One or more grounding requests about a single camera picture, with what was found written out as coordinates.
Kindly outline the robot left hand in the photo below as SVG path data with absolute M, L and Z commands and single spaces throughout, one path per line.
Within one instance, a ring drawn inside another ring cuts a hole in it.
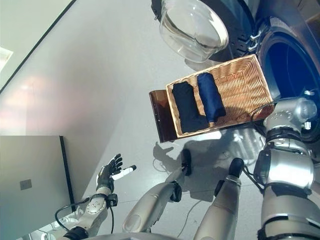
M 110 193 L 114 192 L 114 181 L 117 181 L 137 169 L 136 165 L 122 168 L 123 158 L 120 153 L 116 154 L 108 163 L 104 165 L 96 177 L 96 190 L 107 188 Z

